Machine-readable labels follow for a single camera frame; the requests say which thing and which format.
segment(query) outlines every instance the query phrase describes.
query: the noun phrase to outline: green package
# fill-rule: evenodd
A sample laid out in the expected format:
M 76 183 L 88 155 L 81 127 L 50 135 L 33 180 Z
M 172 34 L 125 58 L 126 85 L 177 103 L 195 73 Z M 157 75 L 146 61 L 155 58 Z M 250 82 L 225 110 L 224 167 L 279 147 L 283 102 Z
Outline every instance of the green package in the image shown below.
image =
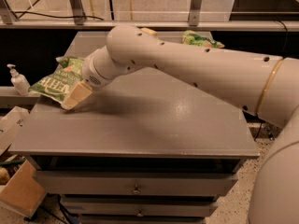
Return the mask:
M 61 68 L 53 74 L 40 79 L 29 88 L 29 92 L 40 93 L 61 103 L 72 87 L 82 80 L 83 58 L 58 57 L 56 61 Z
M 199 35 L 195 31 L 191 31 L 191 30 L 184 32 L 183 44 L 195 45 L 199 47 L 218 48 L 218 49 L 224 48 L 224 45 L 221 42 L 215 41 L 203 35 Z

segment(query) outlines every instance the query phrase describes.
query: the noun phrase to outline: pump bottle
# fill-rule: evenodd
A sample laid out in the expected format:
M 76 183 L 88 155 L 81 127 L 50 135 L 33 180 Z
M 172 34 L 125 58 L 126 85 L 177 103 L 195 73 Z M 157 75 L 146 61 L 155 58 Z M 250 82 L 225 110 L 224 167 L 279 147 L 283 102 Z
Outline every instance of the pump bottle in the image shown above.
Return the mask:
M 19 74 L 19 72 L 14 69 L 16 67 L 15 64 L 8 64 L 7 67 L 10 69 L 11 83 L 14 85 L 17 92 L 22 96 L 28 95 L 30 84 L 26 77 L 22 74 Z

